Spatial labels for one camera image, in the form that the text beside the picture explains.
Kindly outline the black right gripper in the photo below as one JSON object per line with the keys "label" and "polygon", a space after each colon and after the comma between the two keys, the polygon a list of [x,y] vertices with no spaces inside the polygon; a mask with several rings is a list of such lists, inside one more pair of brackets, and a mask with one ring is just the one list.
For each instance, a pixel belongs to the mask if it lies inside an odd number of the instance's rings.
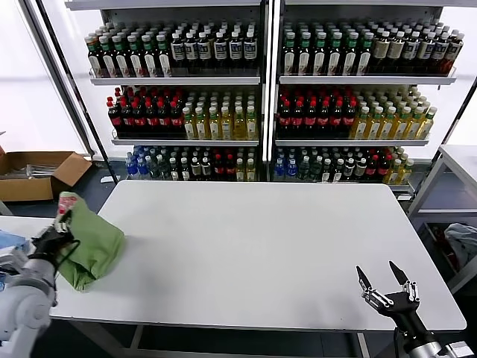
{"label": "black right gripper", "polygon": [[417,314],[417,308],[420,305],[417,301],[417,283],[409,280],[406,273],[394,262],[390,261],[389,265],[403,292],[381,294],[372,287],[361,267],[356,266],[358,282],[362,288],[361,296],[372,307],[388,307],[383,311],[383,315],[391,318],[397,328],[405,334],[406,343],[431,342],[432,333],[426,329],[426,326]]}

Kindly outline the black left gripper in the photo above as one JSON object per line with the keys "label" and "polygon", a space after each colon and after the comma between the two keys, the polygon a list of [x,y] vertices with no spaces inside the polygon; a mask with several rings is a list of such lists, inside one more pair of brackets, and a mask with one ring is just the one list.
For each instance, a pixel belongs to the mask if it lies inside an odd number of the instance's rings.
{"label": "black left gripper", "polygon": [[54,222],[54,227],[47,227],[40,235],[32,237],[31,244],[34,249],[29,254],[29,258],[58,263],[60,252],[74,241],[70,233],[71,223],[72,211],[67,210],[63,214],[63,222],[57,220]]}

